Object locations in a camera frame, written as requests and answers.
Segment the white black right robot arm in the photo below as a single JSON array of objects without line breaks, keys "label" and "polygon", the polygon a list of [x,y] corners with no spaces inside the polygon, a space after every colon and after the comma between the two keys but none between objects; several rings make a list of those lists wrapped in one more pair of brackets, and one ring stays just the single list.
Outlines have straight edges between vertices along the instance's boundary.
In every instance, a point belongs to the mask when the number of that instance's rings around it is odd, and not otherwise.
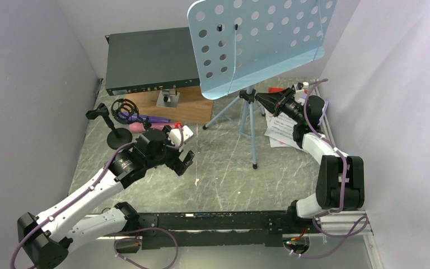
[{"label": "white black right robot arm", "polygon": [[296,211],[286,217],[287,228],[299,233],[307,226],[308,218],[363,207],[364,161],[341,151],[321,133],[325,101],[314,95],[301,103],[295,100],[294,87],[256,94],[255,99],[272,116],[294,120],[293,141],[320,165],[315,193],[295,203]]}]

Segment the pink microphone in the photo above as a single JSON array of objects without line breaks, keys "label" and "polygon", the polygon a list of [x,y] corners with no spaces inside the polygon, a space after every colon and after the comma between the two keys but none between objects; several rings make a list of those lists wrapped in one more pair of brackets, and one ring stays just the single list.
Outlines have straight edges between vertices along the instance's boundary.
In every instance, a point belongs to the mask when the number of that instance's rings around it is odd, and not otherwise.
[{"label": "pink microphone", "polygon": [[[170,126],[171,128],[174,128],[175,125],[173,123],[152,123],[150,128],[163,130],[164,126]],[[146,128],[143,123],[135,122],[129,125],[129,130],[133,133],[144,132],[148,129],[149,127]]]}]

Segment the light blue music stand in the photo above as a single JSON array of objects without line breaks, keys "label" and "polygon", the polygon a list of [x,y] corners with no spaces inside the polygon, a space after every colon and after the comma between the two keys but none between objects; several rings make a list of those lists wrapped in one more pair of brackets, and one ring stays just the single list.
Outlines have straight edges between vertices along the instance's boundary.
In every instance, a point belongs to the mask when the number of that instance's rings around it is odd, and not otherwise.
[{"label": "light blue music stand", "polygon": [[187,19],[202,95],[237,93],[238,132],[254,141],[254,86],[323,57],[335,8],[336,1],[194,2]]}]

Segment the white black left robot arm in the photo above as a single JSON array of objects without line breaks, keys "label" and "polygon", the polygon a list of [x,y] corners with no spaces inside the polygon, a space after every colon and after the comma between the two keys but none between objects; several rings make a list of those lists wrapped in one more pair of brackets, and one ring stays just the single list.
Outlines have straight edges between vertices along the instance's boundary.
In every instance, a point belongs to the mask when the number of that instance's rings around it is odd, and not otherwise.
[{"label": "white black left robot arm", "polygon": [[167,166],[178,176],[193,163],[189,151],[180,159],[183,147],[194,133],[188,126],[149,129],[133,141],[120,146],[110,160],[88,182],[64,200],[37,215],[23,214],[17,221],[19,244],[11,258],[15,267],[23,249],[34,268],[56,268],[84,244],[104,235],[132,235],[140,228],[138,212],[127,202],[87,217],[108,198],[144,178],[148,170]]}]

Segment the red sheet music papers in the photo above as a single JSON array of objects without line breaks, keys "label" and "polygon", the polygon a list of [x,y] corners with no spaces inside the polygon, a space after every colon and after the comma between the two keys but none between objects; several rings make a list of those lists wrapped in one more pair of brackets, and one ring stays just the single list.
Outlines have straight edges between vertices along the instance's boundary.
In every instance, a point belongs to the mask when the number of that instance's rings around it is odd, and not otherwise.
[{"label": "red sheet music papers", "polygon": [[268,93],[269,94],[275,94],[275,93],[280,93],[283,92],[286,88],[281,88],[281,87],[269,87],[268,88]]}]

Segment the black round-base mic stand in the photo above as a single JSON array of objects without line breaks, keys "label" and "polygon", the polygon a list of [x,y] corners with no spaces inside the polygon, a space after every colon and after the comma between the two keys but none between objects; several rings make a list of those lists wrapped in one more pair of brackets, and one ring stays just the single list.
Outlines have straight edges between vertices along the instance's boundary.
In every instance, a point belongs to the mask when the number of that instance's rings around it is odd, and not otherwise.
[{"label": "black round-base mic stand", "polygon": [[132,141],[133,136],[130,130],[115,127],[115,124],[110,119],[108,108],[104,103],[100,103],[96,109],[88,110],[85,116],[88,120],[95,120],[97,117],[101,117],[104,120],[106,126],[110,129],[106,143],[111,149],[116,150],[120,146]]}]

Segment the black tripod mic stand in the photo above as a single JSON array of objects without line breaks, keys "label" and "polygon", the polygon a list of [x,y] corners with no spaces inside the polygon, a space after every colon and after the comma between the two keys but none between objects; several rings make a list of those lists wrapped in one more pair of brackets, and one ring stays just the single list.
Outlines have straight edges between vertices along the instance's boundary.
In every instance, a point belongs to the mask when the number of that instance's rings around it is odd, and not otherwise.
[{"label": "black tripod mic stand", "polygon": [[[125,98],[116,99],[112,103],[110,110],[111,110],[111,115],[113,116],[114,119],[115,119],[115,116],[120,112],[128,112],[129,115],[132,115],[134,113],[140,114],[137,105],[133,101]],[[144,122],[138,122],[138,123],[143,123],[146,128],[149,127],[150,129],[151,123],[148,123],[148,119],[146,119]]]}]

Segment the purple microphone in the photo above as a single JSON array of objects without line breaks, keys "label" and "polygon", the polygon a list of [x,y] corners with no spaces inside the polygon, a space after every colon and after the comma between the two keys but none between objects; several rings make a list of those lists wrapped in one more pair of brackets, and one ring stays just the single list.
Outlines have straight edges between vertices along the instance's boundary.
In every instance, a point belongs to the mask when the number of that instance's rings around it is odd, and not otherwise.
[{"label": "purple microphone", "polygon": [[152,115],[144,115],[144,114],[137,114],[134,113],[132,115],[129,115],[128,112],[120,112],[115,116],[115,119],[121,123],[121,124],[131,124],[135,122],[144,122],[146,119],[148,119],[148,123],[169,123],[170,120],[168,118],[164,117],[155,117]]}]

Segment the lavender sheet music page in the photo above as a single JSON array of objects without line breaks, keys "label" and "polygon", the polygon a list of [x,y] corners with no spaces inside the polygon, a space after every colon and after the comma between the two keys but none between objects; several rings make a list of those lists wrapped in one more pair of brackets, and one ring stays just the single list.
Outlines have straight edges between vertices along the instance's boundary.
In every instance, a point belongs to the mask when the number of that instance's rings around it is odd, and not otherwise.
[{"label": "lavender sheet music page", "polygon": [[328,101],[316,95],[309,96],[307,99],[307,119],[313,127],[320,127],[320,124],[324,120],[328,104]]}]

